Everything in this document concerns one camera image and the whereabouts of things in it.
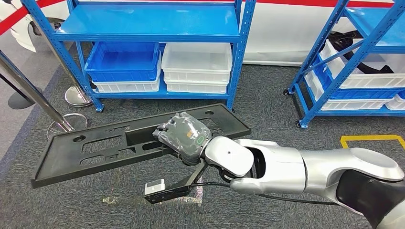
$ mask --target blue metal shelf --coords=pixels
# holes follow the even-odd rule
[[[308,91],[308,95],[312,101],[312,104],[315,104],[315,97],[309,88],[307,82],[304,80],[304,85]],[[298,99],[303,106],[304,113],[308,112],[308,106],[305,102],[305,99],[302,95],[301,89],[298,87],[298,84],[295,84],[295,92],[298,94]],[[404,110],[390,110],[385,105],[380,109],[367,109],[367,110],[334,110],[334,111],[322,111],[319,110],[316,116],[394,116],[394,117],[405,117]]]
[[[101,98],[156,99],[225,99],[233,107],[247,38],[256,0],[246,0],[242,21],[242,0],[217,3],[187,2],[80,2],[66,0],[69,17],[54,31],[35,0],[21,0],[44,37],[61,57],[71,73],[91,98],[96,111],[104,105]],[[63,41],[76,41],[78,68]],[[80,42],[229,42],[232,46],[232,69],[226,94],[167,92],[164,81],[160,90],[150,93],[96,93],[83,70],[85,59]]]
[[[163,80],[163,71],[160,74],[160,84],[157,92],[94,93],[94,96],[98,99],[229,99],[228,92],[225,94],[168,92]]]
[[[308,123],[316,116],[405,116],[404,110],[389,110],[385,106],[378,110],[331,110],[322,111],[321,108],[333,97],[340,85],[349,77],[358,64],[369,53],[405,53],[405,0],[396,0],[391,8],[351,8],[346,9],[349,0],[339,0],[332,14],[329,16],[321,30],[317,40],[304,60],[300,70],[294,77],[293,82],[287,88],[286,93],[297,94],[298,100],[304,111],[303,117],[297,125],[307,128]],[[321,47],[325,43],[333,26],[339,18],[346,16],[359,30],[364,39],[341,52],[323,60],[316,61]],[[329,86],[324,88],[322,96],[315,101],[314,95],[309,88],[304,76],[311,70],[320,68],[325,63],[334,60],[345,53],[359,48],[351,59],[345,64],[341,72],[327,82]],[[299,85],[303,83],[308,91],[313,106],[308,108]]]
[[[60,41],[238,42],[233,3],[81,2]]]
[[[363,37],[367,37],[388,13],[390,8],[347,8],[344,15],[357,28]],[[405,15],[392,25],[371,52],[405,53]]]

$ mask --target black plastic tray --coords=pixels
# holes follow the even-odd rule
[[[207,123],[213,135],[235,138],[250,134],[249,127],[223,104],[183,111]],[[152,132],[175,113],[55,135],[49,140],[31,179],[32,187],[43,187],[173,153],[172,149],[158,142]],[[91,144],[113,139],[118,139],[119,144],[109,143],[105,144],[108,147],[83,153],[84,148]],[[101,158],[101,161],[92,161],[92,158]]]

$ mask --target black bracket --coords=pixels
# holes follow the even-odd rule
[[[213,136],[223,135],[236,138],[250,134],[250,129],[223,104],[183,110],[208,126]],[[156,127],[167,122],[176,112],[135,119],[122,123],[93,127],[55,135],[48,142],[31,184],[33,188],[83,177],[86,175],[122,167],[137,162],[157,158],[174,151],[153,136]],[[118,143],[102,144],[116,140]],[[94,150],[92,144],[101,143]],[[151,203],[188,195],[201,176],[207,164],[202,161],[188,178],[167,187],[162,193],[154,193],[145,198]]]
[[[156,204],[169,199],[189,195],[193,188],[191,185],[197,182],[207,167],[208,164],[204,160],[201,160],[201,163],[196,166],[196,170],[193,174],[176,184],[167,187],[164,191],[145,195],[145,199],[151,204]]]

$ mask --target blue plastic bin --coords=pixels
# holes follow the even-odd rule
[[[314,61],[314,64],[320,63],[319,54]],[[330,70],[326,68],[326,64],[318,66],[314,69],[324,91],[332,83],[333,78]],[[359,89],[338,89],[331,99],[391,99],[396,94],[400,93],[404,88],[359,88]]]
[[[399,97],[401,97],[401,99],[405,99],[405,91],[401,91],[400,93],[398,93]]]
[[[154,81],[158,42],[97,42],[85,64],[93,82]]]

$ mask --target small white box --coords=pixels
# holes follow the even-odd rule
[[[405,110],[405,99],[401,98],[398,94],[394,99],[385,105],[390,110]]]
[[[231,66],[229,43],[167,43],[162,58],[165,82],[229,83]]]
[[[161,56],[157,63],[156,80],[154,81],[124,81],[124,82],[93,82],[99,93],[123,92],[156,92],[160,84]]]
[[[165,190],[164,179],[151,181],[145,184],[145,195]]]
[[[165,81],[168,92],[225,94],[228,83]]]
[[[334,49],[329,40],[326,40],[325,47],[319,53],[322,60],[325,60],[338,52]],[[327,63],[332,73],[332,78],[342,71],[346,59],[338,57]],[[356,74],[351,73],[340,85],[340,88],[395,88],[405,87],[405,67],[403,56],[398,54],[369,54],[362,62],[370,67],[380,69],[385,64],[391,67],[395,73],[386,74],[363,74],[357,69]]]
[[[322,111],[330,110],[368,110],[380,109],[384,104],[393,99],[330,99],[321,108]]]

